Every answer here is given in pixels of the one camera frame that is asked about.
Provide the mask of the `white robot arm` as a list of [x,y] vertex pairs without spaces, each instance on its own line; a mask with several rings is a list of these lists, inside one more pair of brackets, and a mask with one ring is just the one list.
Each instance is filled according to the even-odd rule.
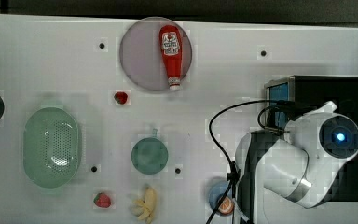
[[357,154],[358,126],[331,101],[288,121],[278,134],[247,133],[235,153],[239,224],[269,223],[265,189],[305,209],[321,204],[338,171]]

